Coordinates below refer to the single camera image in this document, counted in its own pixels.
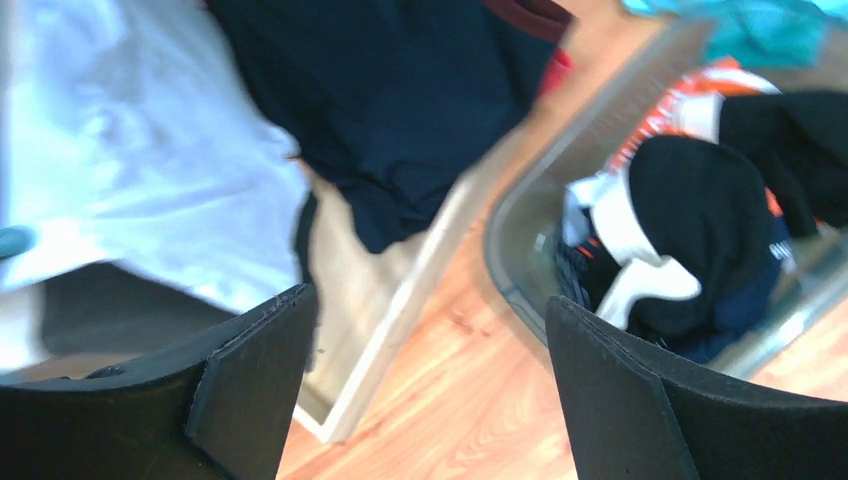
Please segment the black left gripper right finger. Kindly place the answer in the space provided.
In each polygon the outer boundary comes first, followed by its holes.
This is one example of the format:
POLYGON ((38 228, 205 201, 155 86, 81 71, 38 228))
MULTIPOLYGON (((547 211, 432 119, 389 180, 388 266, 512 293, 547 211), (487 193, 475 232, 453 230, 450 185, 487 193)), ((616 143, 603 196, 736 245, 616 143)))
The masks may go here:
POLYGON ((546 335, 582 479, 843 479, 847 406, 693 363, 553 297, 546 335))

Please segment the black underwear in basket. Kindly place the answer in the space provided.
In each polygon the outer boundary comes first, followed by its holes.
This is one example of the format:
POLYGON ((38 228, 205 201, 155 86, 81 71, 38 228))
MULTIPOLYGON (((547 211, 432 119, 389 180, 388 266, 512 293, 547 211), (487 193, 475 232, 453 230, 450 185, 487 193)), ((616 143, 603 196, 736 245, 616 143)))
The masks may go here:
POLYGON ((819 222, 847 226, 847 94, 820 90, 731 96, 718 140, 751 160, 793 238, 819 222))

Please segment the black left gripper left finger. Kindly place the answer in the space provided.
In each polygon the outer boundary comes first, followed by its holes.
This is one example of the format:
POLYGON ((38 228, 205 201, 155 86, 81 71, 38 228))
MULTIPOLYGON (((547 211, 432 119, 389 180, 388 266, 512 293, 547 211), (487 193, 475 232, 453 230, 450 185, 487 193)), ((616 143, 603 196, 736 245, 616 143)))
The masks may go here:
POLYGON ((5 479, 272 479, 318 302, 293 287, 166 348, 1 390, 5 479))

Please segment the dark navy tank top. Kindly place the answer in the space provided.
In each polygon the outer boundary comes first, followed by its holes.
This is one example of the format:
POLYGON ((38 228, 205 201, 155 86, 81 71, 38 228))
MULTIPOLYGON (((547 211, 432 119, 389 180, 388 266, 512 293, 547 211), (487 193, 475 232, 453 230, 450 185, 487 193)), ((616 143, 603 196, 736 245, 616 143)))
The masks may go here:
POLYGON ((553 1, 212 1, 262 114, 380 253, 517 126, 574 17, 553 1))

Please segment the clear plastic basket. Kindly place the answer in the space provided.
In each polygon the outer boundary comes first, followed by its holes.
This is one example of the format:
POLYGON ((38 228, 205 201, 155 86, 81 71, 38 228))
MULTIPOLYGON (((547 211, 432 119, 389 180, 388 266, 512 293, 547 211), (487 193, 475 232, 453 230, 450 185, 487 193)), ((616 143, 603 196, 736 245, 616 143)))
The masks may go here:
MULTIPOLYGON (((544 313, 558 290, 554 234, 567 183, 601 169, 664 91, 702 66, 717 26, 709 17, 673 22, 651 40, 570 121, 506 191, 485 229, 490 277, 516 314, 515 329, 539 352, 547 343, 544 313)), ((824 228, 793 243, 797 268, 775 290, 767 318, 712 363, 747 380, 847 298, 847 233, 824 228)))

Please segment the black cream-band underwear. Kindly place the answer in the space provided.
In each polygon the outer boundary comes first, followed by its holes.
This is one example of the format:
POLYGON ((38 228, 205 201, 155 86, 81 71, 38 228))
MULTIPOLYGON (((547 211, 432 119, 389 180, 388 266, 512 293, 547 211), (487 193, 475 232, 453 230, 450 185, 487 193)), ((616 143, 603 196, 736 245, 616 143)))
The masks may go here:
POLYGON ((660 135, 643 142, 619 170, 566 186, 558 240, 577 247, 594 237, 607 265, 621 269, 600 312, 588 309, 618 329, 628 325, 641 298, 690 300, 681 326, 653 319, 677 336, 699 322, 698 307, 758 275, 777 211, 743 155, 660 135))

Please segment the navy orange boxer underwear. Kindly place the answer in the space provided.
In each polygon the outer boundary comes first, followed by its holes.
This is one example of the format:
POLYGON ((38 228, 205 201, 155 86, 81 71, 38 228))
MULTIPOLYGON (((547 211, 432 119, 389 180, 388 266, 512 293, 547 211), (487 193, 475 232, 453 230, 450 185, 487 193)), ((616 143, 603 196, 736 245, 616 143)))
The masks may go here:
MULTIPOLYGON (((683 358, 699 364, 713 361, 724 349, 766 317, 770 296, 784 270, 794 268, 789 232, 780 211, 772 214, 769 253, 758 275, 747 284, 720 294, 698 307, 699 322, 673 336, 653 321, 655 317, 673 327, 683 324, 690 300, 671 301, 654 297, 637 300, 629 311, 624 330, 683 358)), ((606 254, 596 238, 586 238, 577 247, 558 240, 554 250, 557 281, 562 294, 578 305, 600 312, 602 297, 612 289, 613 278, 621 269, 608 266, 606 254)))

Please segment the white grey underwear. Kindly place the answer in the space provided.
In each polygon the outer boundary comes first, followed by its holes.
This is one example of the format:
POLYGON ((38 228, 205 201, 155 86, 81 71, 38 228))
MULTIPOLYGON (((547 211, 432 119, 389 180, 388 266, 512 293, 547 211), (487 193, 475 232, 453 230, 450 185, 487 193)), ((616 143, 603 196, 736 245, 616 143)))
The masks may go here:
POLYGON ((302 279, 309 184, 197 1, 1 5, 1 370, 46 360, 50 280, 104 264, 241 314, 302 279))

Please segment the grey-blue hanger on rack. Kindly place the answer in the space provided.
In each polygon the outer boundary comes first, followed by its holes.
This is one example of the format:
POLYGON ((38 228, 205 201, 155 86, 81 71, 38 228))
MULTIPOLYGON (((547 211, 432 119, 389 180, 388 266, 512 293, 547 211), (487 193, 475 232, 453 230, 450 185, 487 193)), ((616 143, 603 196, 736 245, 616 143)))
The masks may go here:
POLYGON ((0 231, 0 259, 5 261, 26 253, 32 248, 34 241, 34 233, 27 227, 2 227, 0 231))

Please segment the red garment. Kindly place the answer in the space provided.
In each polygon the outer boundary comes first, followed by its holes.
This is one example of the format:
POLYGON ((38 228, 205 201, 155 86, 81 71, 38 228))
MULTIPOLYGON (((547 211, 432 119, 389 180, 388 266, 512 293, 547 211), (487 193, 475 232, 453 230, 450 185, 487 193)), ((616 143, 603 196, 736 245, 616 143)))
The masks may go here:
POLYGON ((543 74, 538 96, 545 96, 558 89, 573 68, 574 62, 569 53, 563 48, 558 48, 551 56, 543 74))

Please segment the teal cloth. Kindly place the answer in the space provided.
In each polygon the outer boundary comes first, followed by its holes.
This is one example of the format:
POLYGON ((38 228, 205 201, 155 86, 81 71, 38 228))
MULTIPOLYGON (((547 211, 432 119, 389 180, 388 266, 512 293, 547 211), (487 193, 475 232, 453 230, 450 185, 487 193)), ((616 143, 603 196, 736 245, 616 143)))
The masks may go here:
POLYGON ((847 24, 845 1, 643 1, 621 3, 643 17, 712 18, 704 58, 731 56, 744 67, 801 68, 818 61, 827 20, 847 24))

